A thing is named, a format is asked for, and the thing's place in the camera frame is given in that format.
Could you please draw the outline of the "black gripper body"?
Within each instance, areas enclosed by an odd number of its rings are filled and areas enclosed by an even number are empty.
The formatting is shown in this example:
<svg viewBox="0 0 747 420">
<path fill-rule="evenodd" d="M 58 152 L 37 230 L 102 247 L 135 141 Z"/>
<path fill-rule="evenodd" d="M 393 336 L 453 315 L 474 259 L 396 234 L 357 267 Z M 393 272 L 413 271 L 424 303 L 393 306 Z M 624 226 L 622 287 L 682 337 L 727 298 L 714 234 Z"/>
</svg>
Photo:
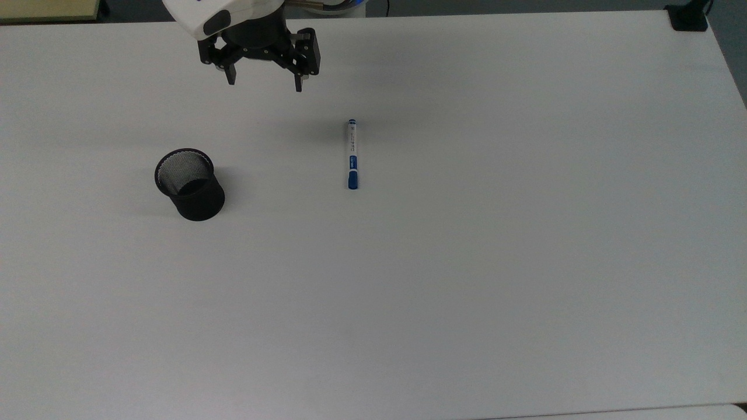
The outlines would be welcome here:
<svg viewBox="0 0 747 420">
<path fill-rule="evenodd" d="M 291 64 L 290 32 L 283 16 L 265 16 L 229 27 L 221 34 L 226 43 L 219 51 L 219 63 L 239 58 Z"/>
</svg>

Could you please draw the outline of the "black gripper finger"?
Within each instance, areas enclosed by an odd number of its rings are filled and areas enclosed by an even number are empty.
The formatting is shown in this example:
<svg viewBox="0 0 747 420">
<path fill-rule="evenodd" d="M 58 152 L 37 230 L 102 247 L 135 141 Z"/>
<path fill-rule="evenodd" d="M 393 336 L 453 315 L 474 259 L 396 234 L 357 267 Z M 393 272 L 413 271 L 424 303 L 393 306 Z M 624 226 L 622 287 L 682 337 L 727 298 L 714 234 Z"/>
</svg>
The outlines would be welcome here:
<svg viewBox="0 0 747 420">
<path fill-rule="evenodd" d="M 211 36 L 205 40 L 198 40 L 198 56 L 206 65 L 214 65 L 226 75 L 229 85 L 236 82 L 235 49 L 231 45 L 217 48 L 218 36 Z"/>
<path fill-rule="evenodd" d="M 320 51 L 316 32 L 312 27 L 304 27 L 296 34 L 291 34 L 291 64 L 288 69 L 294 74 L 295 90 L 302 92 L 304 80 L 320 71 Z"/>
</svg>

